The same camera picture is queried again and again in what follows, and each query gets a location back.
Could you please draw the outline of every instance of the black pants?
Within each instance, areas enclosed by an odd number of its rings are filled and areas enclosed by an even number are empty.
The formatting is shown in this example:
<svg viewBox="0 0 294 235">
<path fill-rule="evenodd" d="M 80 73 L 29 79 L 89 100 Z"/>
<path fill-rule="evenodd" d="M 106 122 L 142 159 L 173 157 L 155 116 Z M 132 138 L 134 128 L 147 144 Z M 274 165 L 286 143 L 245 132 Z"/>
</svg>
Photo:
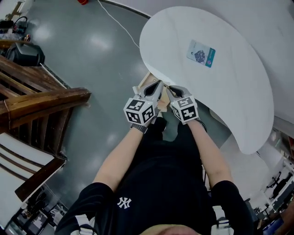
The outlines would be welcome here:
<svg viewBox="0 0 294 235">
<path fill-rule="evenodd" d="M 154 124 L 149 125 L 134 156 L 132 165 L 135 166 L 151 157 L 162 156 L 177 156 L 201 165 L 199 150 L 189 126 L 180 122 L 176 139 L 169 142 L 163 140 L 162 135 L 166 124 L 165 119 L 158 117 Z"/>
</svg>

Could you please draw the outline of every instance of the white table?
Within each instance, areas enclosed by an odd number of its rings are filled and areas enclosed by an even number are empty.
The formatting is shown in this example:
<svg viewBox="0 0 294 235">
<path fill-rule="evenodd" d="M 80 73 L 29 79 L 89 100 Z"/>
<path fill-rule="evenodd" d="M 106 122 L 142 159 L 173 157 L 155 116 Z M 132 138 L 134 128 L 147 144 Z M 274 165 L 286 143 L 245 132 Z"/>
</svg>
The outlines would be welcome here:
<svg viewBox="0 0 294 235">
<path fill-rule="evenodd" d="M 187 58 L 191 40 L 216 50 L 210 68 Z M 242 153 L 263 146 L 274 118 L 271 86 L 258 55 L 232 26 L 197 8 L 167 8 L 144 26 L 140 52 L 158 79 L 188 88 L 214 111 Z"/>
</svg>

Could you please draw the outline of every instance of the red cup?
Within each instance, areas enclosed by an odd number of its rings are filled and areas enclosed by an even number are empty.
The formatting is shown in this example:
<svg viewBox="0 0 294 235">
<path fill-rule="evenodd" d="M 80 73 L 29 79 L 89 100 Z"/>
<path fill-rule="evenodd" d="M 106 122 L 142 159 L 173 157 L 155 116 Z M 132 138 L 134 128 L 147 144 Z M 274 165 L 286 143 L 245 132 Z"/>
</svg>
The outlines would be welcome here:
<svg viewBox="0 0 294 235">
<path fill-rule="evenodd" d="M 86 5 L 89 2 L 89 0 L 78 0 L 78 1 L 82 5 Z"/>
</svg>

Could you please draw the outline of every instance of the black and white marker cube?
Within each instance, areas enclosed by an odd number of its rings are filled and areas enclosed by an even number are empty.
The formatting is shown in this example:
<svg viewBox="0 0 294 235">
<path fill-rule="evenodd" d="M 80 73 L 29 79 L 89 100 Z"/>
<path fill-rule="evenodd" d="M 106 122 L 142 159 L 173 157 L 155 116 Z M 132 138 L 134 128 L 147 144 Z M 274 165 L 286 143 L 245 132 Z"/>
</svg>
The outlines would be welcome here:
<svg viewBox="0 0 294 235">
<path fill-rule="evenodd" d="M 193 95 L 170 103 L 170 107 L 175 116 L 184 124 L 199 117 L 197 103 Z"/>
<path fill-rule="evenodd" d="M 154 116 L 153 102 L 129 98 L 124 107 L 128 122 L 144 126 Z"/>
</svg>

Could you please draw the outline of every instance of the blue card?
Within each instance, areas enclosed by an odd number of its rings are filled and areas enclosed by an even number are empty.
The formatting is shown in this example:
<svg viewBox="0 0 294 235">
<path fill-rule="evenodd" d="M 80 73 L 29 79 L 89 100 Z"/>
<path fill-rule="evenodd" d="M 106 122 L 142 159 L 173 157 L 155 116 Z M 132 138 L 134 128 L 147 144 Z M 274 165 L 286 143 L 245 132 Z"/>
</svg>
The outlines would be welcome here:
<svg viewBox="0 0 294 235">
<path fill-rule="evenodd" d="M 211 68 L 214 57 L 215 49 L 203 45 L 200 42 L 196 42 L 195 40 L 191 41 L 187 52 L 187 58 Z"/>
</svg>

